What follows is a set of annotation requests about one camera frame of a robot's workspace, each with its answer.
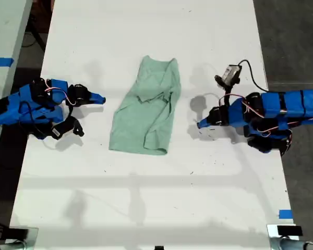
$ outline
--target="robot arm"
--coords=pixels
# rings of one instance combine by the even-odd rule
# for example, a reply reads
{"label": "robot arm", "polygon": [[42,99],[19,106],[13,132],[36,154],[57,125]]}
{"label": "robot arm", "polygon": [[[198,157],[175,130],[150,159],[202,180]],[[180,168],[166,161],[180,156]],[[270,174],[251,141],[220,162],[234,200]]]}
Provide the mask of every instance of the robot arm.
{"label": "robot arm", "polygon": [[229,65],[223,77],[215,77],[218,85],[225,90],[225,104],[213,107],[208,117],[197,123],[197,127],[243,127],[249,146],[263,153],[276,148],[283,155],[291,145],[291,128],[313,124],[313,90],[254,92],[241,96],[230,105],[229,96],[239,96],[231,94],[231,90],[234,84],[239,83],[241,69],[240,65]]}
{"label": "robot arm", "polygon": [[[63,100],[69,107],[65,120],[59,107]],[[50,135],[58,140],[71,130],[83,136],[79,121],[71,116],[73,108],[104,103],[104,97],[89,92],[81,84],[68,87],[66,81],[39,78],[21,87],[17,93],[0,99],[0,125],[19,123],[28,134],[32,133],[39,139]]]}

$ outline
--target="white table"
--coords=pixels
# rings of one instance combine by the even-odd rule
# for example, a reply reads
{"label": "white table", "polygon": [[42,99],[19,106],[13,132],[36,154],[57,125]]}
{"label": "white table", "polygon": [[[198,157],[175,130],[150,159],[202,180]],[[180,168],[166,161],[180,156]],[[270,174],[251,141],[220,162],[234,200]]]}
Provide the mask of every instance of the white table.
{"label": "white table", "polygon": [[[144,55],[179,63],[166,156],[108,150]],[[252,0],[57,0],[42,76],[107,102],[74,111],[82,138],[29,138],[10,225],[39,228],[37,249],[270,249],[267,224],[292,223],[278,218],[290,208],[279,152],[262,154],[231,128],[215,140],[195,129],[223,95],[214,75],[243,58],[266,87]],[[244,67],[233,93],[253,91]],[[199,95],[206,107],[193,111]]]}
{"label": "white table", "polygon": [[0,98],[10,94],[31,4],[32,0],[0,0],[0,57],[14,59],[10,68],[0,67]]}

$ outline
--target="black floor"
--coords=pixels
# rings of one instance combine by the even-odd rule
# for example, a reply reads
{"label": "black floor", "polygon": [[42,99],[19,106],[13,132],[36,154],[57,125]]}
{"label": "black floor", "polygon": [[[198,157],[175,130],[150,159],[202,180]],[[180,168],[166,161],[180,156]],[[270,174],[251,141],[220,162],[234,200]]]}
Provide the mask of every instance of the black floor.
{"label": "black floor", "polygon": [[[270,90],[313,89],[313,0],[254,0]],[[282,157],[294,221],[313,241],[313,126]]]}
{"label": "black floor", "polygon": [[[313,0],[254,0],[269,89],[313,89]],[[14,86],[39,76],[43,53],[35,44],[20,53]],[[293,145],[283,167],[295,223],[313,241],[313,126],[293,130]],[[0,148],[0,222],[8,225],[23,160],[26,137],[6,128]]]}

